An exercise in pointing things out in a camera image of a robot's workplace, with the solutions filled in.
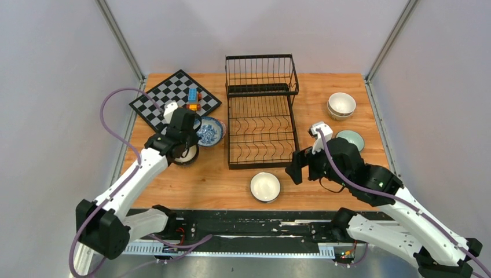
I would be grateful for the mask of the teal glazed bowl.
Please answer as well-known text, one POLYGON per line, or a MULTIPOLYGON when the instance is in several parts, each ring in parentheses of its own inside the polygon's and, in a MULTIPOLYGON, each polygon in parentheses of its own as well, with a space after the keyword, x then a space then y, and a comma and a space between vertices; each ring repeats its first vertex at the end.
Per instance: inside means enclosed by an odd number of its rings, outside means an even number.
POLYGON ((281 191, 279 179, 272 173, 260 172, 250 181, 250 192, 254 199, 262 203, 275 201, 281 191))

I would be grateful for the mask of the white green striped bowl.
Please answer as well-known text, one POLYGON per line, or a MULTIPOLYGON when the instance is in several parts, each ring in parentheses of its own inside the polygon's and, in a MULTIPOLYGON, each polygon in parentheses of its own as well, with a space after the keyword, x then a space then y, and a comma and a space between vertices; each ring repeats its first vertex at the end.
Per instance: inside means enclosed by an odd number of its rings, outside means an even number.
POLYGON ((336 138, 344 138, 349 143, 354 144, 359 152, 361 152, 365 147, 363 137, 354 130, 341 130, 336 134, 336 138))

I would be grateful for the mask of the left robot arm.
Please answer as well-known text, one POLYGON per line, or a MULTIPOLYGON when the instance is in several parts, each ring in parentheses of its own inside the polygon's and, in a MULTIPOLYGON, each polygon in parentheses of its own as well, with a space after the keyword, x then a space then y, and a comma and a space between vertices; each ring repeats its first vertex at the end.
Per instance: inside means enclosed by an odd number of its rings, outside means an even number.
POLYGON ((160 173, 197 147, 201 123, 197 113, 171 103, 164 118, 169 121, 165 132, 148 139, 130 168, 93 201, 83 199, 76 207, 77 242, 105 258, 117 258, 129 243, 147 235, 157 233, 171 239, 177 233, 175 216, 164 206, 128 215, 133 203, 160 173))

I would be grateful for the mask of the cream white bowl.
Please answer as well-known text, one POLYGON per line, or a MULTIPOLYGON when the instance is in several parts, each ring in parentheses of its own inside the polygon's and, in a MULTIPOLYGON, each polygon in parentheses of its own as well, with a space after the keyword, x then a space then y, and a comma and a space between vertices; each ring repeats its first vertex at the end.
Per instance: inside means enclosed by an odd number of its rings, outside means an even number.
POLYGON ((355 99, 343 92, 332 94, 327 101, 329 117, 337 121, 343 121, 351 117, 356 107, 355 99))

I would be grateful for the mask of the dark blue bowl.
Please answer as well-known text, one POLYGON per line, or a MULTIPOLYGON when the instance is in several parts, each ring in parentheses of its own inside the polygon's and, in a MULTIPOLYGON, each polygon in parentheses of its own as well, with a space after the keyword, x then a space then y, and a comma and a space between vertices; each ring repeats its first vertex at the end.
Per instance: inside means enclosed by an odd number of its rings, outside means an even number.
POLYGON ((173 163, 179 166, 188 166, 196 161, 199 155, 199 146, 194 145, 183 152, 183 154, 174 159, 173 163))

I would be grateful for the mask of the blue floral white bowl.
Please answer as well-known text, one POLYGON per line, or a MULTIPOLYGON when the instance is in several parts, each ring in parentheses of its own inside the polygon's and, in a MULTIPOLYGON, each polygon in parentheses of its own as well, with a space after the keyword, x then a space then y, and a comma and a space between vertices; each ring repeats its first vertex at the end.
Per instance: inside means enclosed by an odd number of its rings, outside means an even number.
POLYGON ((194 129, 197 129, 199 137, 198 145, 200 147, 213 147, 217 145, 224 136, 224 128, 218 119, 210 116, 203 116, 196 119, 194 129))

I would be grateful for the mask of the black wire dish rack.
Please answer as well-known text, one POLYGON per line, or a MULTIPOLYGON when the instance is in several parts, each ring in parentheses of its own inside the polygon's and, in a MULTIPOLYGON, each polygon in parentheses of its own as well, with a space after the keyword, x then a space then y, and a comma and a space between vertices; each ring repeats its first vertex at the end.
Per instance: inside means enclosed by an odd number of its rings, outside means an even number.
POLYGON ((293 104, 299 93, 292 54, 225 58, 228 166, 285 167, 299 148, 293 104))

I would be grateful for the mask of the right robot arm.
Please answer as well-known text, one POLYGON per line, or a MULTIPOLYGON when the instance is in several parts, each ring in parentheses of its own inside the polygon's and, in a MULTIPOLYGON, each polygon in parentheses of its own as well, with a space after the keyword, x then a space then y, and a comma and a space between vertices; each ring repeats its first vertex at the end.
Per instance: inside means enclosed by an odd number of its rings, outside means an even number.
POLYGON ((331 222, 332 237, 373 244, 415 267, 422 277, 472 277, 482 243, 452 232, 431 215, 389 169, 367 164, 357 147, 344 138, 322 140, 321 147, 296 151, 286 173, 295 184, 309 169, 311 181, 324 178, 340 184, 358 200, 378 208, 404 227, 396 232, 360 213, 340 208, 331 222))

